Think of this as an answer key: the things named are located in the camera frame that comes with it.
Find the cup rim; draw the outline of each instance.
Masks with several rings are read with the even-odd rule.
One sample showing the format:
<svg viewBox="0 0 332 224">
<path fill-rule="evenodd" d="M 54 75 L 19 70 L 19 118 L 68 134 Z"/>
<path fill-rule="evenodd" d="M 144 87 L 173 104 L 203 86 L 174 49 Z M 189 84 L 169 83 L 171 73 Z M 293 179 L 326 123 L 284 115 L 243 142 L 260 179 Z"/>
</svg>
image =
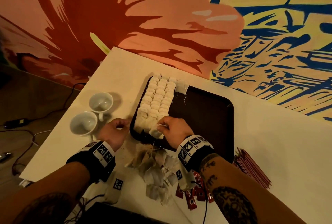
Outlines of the cup rim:
<svg viewBox="0 0 332 224">
<path fill-rule="evenodd" d="M 85 113 L 88 113 L 88 114 L 90 114 L 90 115 L 92 115 L 92 116 L 94 117 L 94 119 L 95 119 L 95 123 L 94 123 L 93 129 L 90 130 L 90 131 L 87 132 L 87 133 L 84 133 L 84 134 L 76 134 L 76 133 L 74 133 L 74 132 L 71 130 L 71 123 L 72 123 L 72 121 L 74 120 L 75 117 L 77 117 L 77 116 L 79 116 L 79 115 L 81 115 L 81 114 L 85 114 Z M 70 129 L 70 132 L 71 132 L 71 133 L 73 133 L 73 134 L 75 134 L 75 135 L 77 135 L 77 136 L 80 136 L 80 137 L 84 137 L 84 136 L 86 136 L 86 135 L 88 135 L 88 134 L 91 134 L 91 133 L 96 129 L 97 124 L 98 124 L 98 117 L 97 117 L 97 115 L 96 115 L 95 113 L 93 113 L 92 111 L 83 111 L 83 112 L 81 112 L 81 113 L 76 114 L 76 115 L 70 120 L 70 123 L 69 123 L 69 129 Z"/>
<path fill-rule="evenodd" d="M 110 107 L 109 107 L 108 109 L 105 109 L 105 110 L 103 110 L 103 111 L 97 111 L 97 110 L 94 110 L 94 109 L 91 108 L 91 106 L 90 106 L 90 101 L 91 101 L 92 97 L 94 97 L 94 96 L 97 95 L 97 94 L 106 94 L 106 95 L 111 99 L 112 103 L 111 103 L 111 105 L 110 105 Z M 95 94 L 93 94 L 93 95 L 90 97 L 90 99 L 89 99 L 89 108 L 90 108 L 93 112 L 95 112 L 95 113 L 104 113 L 104 112 L 108 111 L 110 108 L 112 108 L 113 104 L 114 104 L 113 96 L 112 96 L 110 93 L 108 93 L 108 92 L 98 92 L 98 93 L 95 93 Z"/>
</svg>

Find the forearm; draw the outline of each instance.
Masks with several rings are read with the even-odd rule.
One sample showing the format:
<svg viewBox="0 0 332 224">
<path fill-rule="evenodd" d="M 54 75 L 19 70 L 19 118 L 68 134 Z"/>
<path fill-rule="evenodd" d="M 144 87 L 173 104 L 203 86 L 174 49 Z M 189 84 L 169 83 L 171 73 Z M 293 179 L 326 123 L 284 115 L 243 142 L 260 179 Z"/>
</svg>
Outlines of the forearm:
<svg viewBox="0 0 332 224">
<path fill-rule="evenodd" d="M 88 188 L 90 174 L 79 162 L 64 165 L 0 203 L 0 223 L 63 223 Z"/>
<path fill-rule="evenodd" d="M 217 154 L 201 163 L 206 187 L 229 223 L 304 223 L 284 203 Z"/>
</svg>

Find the bundle of stirrers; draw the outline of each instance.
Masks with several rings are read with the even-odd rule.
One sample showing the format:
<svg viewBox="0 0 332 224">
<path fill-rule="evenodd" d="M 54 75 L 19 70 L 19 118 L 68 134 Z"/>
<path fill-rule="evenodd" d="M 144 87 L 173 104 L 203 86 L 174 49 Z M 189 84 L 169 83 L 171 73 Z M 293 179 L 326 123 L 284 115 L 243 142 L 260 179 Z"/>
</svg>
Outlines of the bundle of stirrers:
<svg viewBox="0 0 332 224">
<path fill-rule="evenodd" d="M 234 157 L 233 165 L 247 174 L 249 177 L 257 181 L 264 188 L 270 188 L 271 181 L 264 174 L 264 172 L 258 167 L 251 156 L 243 149 L 237 148 L 238 153 Z"/>
</svg>

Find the teacup handle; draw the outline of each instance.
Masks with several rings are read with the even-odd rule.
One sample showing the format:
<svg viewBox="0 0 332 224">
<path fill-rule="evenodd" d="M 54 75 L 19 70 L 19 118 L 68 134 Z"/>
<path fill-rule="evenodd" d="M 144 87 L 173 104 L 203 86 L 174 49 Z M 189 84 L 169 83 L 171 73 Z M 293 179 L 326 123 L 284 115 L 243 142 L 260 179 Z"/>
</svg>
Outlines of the teacup handle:
<svg viewBox="0 0 332 224">
<path fill-rule="evenodd" d="M 99 113 L 99 121 L 103 121 L 104 120 L 104 114 L 103 113 Z"/>
</svg>

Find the left hand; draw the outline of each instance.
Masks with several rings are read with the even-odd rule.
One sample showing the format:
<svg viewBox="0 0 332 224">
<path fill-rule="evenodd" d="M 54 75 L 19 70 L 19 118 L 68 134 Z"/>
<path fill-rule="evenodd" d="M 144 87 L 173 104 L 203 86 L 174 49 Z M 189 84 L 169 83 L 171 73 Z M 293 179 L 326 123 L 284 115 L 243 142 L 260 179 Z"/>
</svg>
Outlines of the left hand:
<svg viewBox="0 0 332 224">
<path fill-rule="evenodd" d="M 130 120 L 116 118 L 105 124 L 98 134 L 98 140 L 108 143 L 114 152 L 116 152 L 125 141 L 129 132 Z"/>
</svg>

